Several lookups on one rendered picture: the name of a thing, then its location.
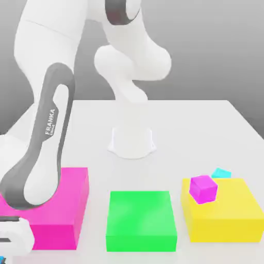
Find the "large pink box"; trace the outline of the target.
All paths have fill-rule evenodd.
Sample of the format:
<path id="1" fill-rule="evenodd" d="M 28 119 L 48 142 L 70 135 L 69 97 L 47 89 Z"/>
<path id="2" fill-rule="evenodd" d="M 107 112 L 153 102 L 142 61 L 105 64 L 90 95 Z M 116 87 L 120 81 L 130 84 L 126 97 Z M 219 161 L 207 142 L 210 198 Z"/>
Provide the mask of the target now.
<path id="1" fill-rule="evenodd" d="M 11 208 L 0 195 L 0 216 L 19 216 L 29 221 L 34 250 L 75 250 L 89 195 L 87 168 L 62 168 L 54 196 L 30 210 Z"/>

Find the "large green box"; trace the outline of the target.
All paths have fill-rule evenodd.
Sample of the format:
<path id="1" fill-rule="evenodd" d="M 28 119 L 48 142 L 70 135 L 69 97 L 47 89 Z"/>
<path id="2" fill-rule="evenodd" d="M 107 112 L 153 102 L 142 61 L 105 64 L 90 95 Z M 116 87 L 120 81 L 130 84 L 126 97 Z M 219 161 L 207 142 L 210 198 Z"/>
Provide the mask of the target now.
<path id="1" fill-rule="evenodd" d="M 169 191 L 112 191 L 108 252 L 175 252 L 177 230 Z"/>

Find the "small cyan cube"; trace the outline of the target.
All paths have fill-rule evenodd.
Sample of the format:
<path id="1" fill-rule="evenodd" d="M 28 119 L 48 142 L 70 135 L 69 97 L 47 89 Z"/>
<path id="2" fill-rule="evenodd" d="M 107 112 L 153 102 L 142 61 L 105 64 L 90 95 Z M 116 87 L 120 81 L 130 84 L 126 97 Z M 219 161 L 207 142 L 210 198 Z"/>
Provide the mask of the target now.
<path id="1" fill-rule="evenodd" d="M 231 178 L 232 173 L 230 171 L 216 168 L 211 175 L 211 178 Z"/>

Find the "small magenta cube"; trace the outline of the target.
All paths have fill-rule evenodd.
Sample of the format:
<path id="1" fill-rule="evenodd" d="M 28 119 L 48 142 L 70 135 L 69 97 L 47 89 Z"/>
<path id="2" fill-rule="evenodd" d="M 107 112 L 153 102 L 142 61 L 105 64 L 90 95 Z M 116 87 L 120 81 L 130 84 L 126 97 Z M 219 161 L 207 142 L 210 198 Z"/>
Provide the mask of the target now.
<path id="1" fill-rule="evenodd" d="M 208 175 L 192 177 L 189 193 L 198 204 L 205 204 L 216 200 L 218 184 Z"/>

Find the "large yellow box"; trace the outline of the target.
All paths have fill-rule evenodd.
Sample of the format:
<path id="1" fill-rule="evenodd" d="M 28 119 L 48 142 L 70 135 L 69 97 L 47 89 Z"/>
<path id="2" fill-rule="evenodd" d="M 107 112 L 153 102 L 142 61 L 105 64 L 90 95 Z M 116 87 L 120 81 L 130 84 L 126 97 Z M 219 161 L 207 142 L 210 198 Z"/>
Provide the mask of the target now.
<path id="1" fill-rule="evenodd" d="M 191 242 L 261 241 L 264 211 L 242 178 L 217 179 L 214 202 L 198 204 L 189 194 L 190 179 L 181 186 L 181 205 Z"/>

